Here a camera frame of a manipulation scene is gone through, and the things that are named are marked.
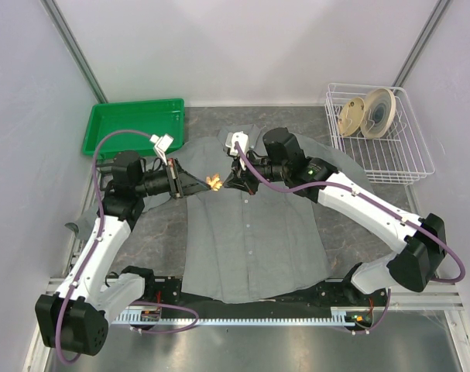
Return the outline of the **orange maple leaf brooch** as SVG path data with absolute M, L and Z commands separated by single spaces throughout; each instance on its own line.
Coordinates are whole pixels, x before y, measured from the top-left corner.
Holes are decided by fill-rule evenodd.
M 219 191 L 222 188 L 223 182 L 219 174 L 206 177 L 206 182 L 210 186 L 212 191 Z

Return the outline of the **grey button shirt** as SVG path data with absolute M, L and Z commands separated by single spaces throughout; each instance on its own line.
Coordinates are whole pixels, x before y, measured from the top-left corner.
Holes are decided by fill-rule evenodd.
M 225 142 L 235 132 L 247 134 L 249 146 L 266 155 L 261 129 L 242 125 L 225 127 L 216 137 L 190 140 L 170 156 L 195 177 L 219 173 L 225 180 L 232 164 Z M 305 155 L 335 165 L 373 192 L 365 171 L 351 157 L 309 137 L 296 137 Z M 186 202 L 182 292 L 246 303 L 305 289 L 331 276 L 308 199 L 263 185 L 254 196 L 223 187 L 189 196 Z

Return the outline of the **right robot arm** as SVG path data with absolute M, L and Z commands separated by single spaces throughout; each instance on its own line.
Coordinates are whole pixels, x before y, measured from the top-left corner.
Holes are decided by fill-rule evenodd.
M 269 131 L 263 143 L 266 155 L 260 156 L 249 149 L 246 134 L 228 134 L 225 145 L 234 161 L 225 187 L 254 195 L 265 184 L 307 198 L 357 222 L 391 249 L 390 254 L 359 263 L 348 272 L 341 286 L 347 303 L 359 305 L 369 294 L 394 285 L 422 292 L 435 279 L 446 256 L 443 219 L 433 213 L 422 218 L 375 196 L 326 160 L 306 156 L 286 128 Z

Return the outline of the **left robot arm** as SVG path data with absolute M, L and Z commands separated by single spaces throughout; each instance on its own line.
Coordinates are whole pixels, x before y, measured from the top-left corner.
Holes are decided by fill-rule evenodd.
M 129 238 L 150 196 L 186 198 L 211 190 L 205 181 L 170 158 L 146 170 L 133 150 L 118 153 L 111 180 L 99 198 L 91 235 L 70 273 L 54 294 L 43 294 L 35 305 L 45 346 L 61 357 L 65 352 L 94 356 L 100 352 L 111 323 L 134 301 L 148 305 L 156 298 L 153 270 L 128 266 L 118 280 L 105 286 L 109 268 Z

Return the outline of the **green plastic tray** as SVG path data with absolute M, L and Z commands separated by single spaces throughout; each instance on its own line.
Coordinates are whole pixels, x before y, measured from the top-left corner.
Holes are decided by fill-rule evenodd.
M 105 136 L 114 131 L 132 129 L 149 135 L 172 136 L 173 142 L 168 148 L 172 153 L 184 144 L 184 116 L 182 98 L 95 105 L 89 116 L 81 151 L 91 157 Z M 150 141 L 129 133 L 107 140 L 98 154 L 102 160 L 111 159 L 124 150 L 135 150 L 143 157 L 155 154 Z

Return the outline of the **beige plate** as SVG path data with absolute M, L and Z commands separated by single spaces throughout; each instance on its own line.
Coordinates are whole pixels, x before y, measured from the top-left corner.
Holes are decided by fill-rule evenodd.
M 355 97 L 342 106 L 338 116 L 338 131 L 343 137 L 356 133 L 365 116 L 365 103 L 360 97 Z

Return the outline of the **beige bowl blue centre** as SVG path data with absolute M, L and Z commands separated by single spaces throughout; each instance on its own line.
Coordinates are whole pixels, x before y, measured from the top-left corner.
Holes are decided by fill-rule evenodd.
M 364 103 L 365 114 L 360 124 L 362 135 L 368 140 L 385 136 L 396 114 L 393 92 L 388 88 L 377 88 L 366 95 Z

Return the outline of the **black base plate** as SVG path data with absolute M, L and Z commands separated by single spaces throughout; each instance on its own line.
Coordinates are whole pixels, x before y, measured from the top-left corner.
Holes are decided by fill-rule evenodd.
M 182 291 L 179 277 L 157 277 L 155 284 L 146 286 L 141 301 L 176 305 L 200 311 L 202 315 L 316 315 L 326 316 L 332 307 L 365 308 L 383 307 L 386 289 L 372 294 L 362 294 L 341 281 L 322 281 L 312 287 L 287 294 L 240 304 L 228 304 L 212 298 Z

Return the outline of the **aluminium frame rail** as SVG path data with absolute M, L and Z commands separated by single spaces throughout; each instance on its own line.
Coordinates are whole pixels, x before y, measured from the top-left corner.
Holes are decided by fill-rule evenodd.
M 35 335 L 27 371 L 470 371 L 458 289 L 386 291 L 383 307 L 338 308 L 355 326 L 111 325 L 95 356 L 66 365 Z

